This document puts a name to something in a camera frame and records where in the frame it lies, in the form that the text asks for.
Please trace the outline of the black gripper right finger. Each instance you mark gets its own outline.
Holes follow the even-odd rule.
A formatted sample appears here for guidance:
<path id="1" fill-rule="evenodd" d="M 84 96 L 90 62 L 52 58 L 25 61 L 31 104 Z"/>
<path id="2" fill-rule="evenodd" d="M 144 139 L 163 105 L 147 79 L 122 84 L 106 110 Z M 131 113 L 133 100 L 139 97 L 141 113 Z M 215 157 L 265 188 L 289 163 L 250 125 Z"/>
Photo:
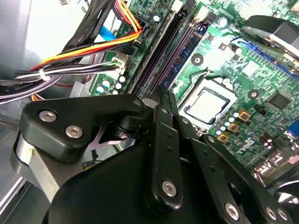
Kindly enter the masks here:
<path id="1" fill-rule="evenodd" d="M 291 224 L 287 210 L 210 134 L 199 137 L 190 121 L 178 113 L 169 93 L 179 138 L 190 151 L 191 163 L 201 174 L 200 183 L 208 220 L 212 224 Z"/>

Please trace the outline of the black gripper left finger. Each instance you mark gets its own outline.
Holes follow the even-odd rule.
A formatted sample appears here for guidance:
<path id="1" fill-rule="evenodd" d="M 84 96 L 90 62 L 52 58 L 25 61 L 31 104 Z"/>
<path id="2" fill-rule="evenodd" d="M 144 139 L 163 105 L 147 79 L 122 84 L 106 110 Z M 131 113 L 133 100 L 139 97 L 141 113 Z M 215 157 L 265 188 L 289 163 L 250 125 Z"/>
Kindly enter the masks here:
<path id="1" fill-rule="evenodd" d="M 132 94 L 33 102 L 21 115 L 19 159 L 52 203 L 72 177 L 135 146 L 147 148 L 145 201 L 177 210 L 183 201 L 178 132 L 169 92 L 155 106 Z"/>

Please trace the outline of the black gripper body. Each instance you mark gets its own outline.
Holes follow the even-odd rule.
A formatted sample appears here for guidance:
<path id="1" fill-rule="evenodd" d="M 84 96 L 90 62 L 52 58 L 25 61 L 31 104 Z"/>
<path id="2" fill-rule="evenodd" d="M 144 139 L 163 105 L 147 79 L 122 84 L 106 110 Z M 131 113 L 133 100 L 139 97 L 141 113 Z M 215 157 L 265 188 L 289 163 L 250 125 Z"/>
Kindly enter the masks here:
<path id="1" fill-rule="evenodd" d="M 132 147 L 69 179 L 48 210 L 50 224 L 219 224 L 199 172 L 180 159 L 182 207 L 155 213 L 145 201 L 149 151 Z"/>

